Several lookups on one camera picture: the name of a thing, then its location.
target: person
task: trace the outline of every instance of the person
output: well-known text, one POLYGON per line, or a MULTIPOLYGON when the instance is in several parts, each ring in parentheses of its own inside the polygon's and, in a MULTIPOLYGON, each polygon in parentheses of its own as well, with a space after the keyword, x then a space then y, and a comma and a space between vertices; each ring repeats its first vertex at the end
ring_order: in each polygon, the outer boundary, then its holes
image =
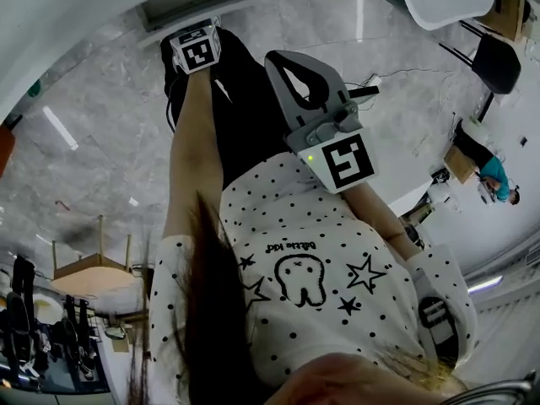
POLYGON ((453 143, 478 167, 478 177, 494 192, 498 200, 512 205, 520 201, 520 193, 510 189, 508 177, 500 160, 482 144, 477 143, 462 128, 462 121, 456 125, 453 143))
POLYGON ((149 368, 132 371, 129 403, 149 402, 149 377, 170 403, 193 405, 442 402, 434 390, 477 331, 450 251, 422 252, 368 184, 326 192, 287 149, 264 68, 232 33, 219 37, 219 63, 189 77, 161 44, 170 199, 149 368), (426 289, 452 315, 447 366, 421 339, 426 289))

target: tooth cartoon print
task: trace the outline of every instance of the tooth cartoon print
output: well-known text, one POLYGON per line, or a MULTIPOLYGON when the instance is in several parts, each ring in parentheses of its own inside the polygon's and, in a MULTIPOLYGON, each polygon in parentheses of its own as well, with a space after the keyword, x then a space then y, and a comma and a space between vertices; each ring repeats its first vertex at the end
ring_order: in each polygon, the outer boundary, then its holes
POLYGON ((298 307, 319 307, 327 300, 322 280, 324 264, 311 254, 287 255, 276 262, 274 275, 281 294, 298 307))

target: black chair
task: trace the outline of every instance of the black chair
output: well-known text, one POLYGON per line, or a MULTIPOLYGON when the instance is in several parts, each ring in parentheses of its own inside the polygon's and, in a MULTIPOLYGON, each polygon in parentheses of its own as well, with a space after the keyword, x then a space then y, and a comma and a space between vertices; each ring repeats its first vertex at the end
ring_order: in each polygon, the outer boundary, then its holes
POLYGON ((474 60, 456 48, 450 48, 442 43, 439 45, 470 66, 493 93, 509 94, 514 89, 521 73, 521 64, 514 48, 468 23, 461 21, 460 24, 481 38, 474 60))
POLYGON ((7 316, 3 319, 3 353, 8 359, 12 382, 19 381, 19 368, 32 358, 32 337, 23 299, 11 292, 7 297, 7 316))

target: cardboard box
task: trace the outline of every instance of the cardboard box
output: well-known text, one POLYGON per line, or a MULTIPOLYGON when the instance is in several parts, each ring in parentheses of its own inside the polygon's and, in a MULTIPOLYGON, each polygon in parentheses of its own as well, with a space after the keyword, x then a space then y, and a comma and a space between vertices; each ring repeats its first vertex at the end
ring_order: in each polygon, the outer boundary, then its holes
POLYGON ((453 144, 446 153, 445 166, 462 184, 473 176, 476 170, 474 162, 453 144))
POLYGON ((522 36, 525 0, 495 0, 492 8, 476 19, 498 35, 511 41, 522 36))

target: shirt sleeve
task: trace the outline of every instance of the shirt sleeve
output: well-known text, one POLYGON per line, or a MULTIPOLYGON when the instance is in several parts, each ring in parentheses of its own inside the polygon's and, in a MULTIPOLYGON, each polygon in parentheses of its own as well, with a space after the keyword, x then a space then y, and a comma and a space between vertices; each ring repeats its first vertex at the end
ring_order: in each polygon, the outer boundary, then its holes
POLYGON ((504 180, 500 183, 499 190, 495 193, 497 199, 500 201, 506 201, 510 196, 510 187, 508 186, 508 180, 504 180))
POLYGON ((192 238, 186 235, 171 236, 161 241, 150 292, 148 323, 151 359, 160 384, 172 392, 176 391, 182 377, 174 331, 181 331, 185 325, 180 281, 186 271, 192 245, 192 238))
POLYGON ((418 296, 418 334, 426 355, 436 357, 436 345, 457 335, 454 337, 458 347, 456 365, 464 363, 474 349, 478 319, 450 248, 446 245, 430 248, 410 258, 406 267, 418 296), (440 299, 444 304, 425 307, 423 300, 433 301, 431 298, 440 299))

